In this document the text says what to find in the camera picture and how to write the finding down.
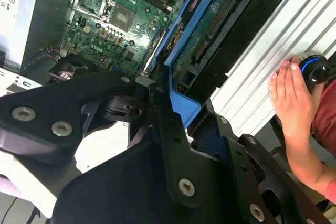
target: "blue ring light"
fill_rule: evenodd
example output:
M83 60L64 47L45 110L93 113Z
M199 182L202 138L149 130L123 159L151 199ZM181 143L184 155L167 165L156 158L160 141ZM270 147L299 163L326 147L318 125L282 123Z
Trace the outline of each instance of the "blue ring light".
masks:
M301 72L303 73L305 68L308 66L308 64L312 63L313 61L317 61L317 60L320 60L319 58L315 58L315 59L311 59L309 60L306 64L304 64L304 66L302 67L301 69Z

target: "white label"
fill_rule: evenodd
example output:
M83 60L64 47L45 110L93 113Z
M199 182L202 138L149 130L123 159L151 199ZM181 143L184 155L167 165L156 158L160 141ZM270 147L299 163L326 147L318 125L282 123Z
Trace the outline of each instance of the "white label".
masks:
M19 0L0 0L0 34L14 37Z

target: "hand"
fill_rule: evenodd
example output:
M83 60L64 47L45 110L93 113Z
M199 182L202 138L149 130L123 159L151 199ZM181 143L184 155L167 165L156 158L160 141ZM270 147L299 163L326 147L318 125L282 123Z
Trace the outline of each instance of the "hand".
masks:
M272 75L269 91L285 137L308 139L324 85L316 85L310 94L298 66L299 62L298 56L292 62L285 60L279 74Z

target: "circuit board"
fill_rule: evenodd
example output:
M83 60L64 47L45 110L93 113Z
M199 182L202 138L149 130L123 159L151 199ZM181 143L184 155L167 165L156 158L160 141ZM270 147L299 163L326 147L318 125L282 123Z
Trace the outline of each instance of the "circuit board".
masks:
M176 87L178 92L183 92L184 86L191 84L195 76L188 71L186 72L186 69L190 64L200 64L209 42L215 36L235 2L235 0L212 0L210 3L209 8L173 64L173 87Z
M111 0L104 21L95 17L102 2L78 1L78 6L92 15L73 11L64 50L104 69L122 69L136 77L185 0Z

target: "black knob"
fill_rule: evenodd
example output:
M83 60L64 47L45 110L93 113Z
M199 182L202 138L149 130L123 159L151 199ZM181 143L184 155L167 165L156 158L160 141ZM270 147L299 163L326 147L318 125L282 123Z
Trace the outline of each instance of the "black knob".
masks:
M314 51L305 52L301 56L300 68L307 86L321 84L328 80L330 67L327 59Z

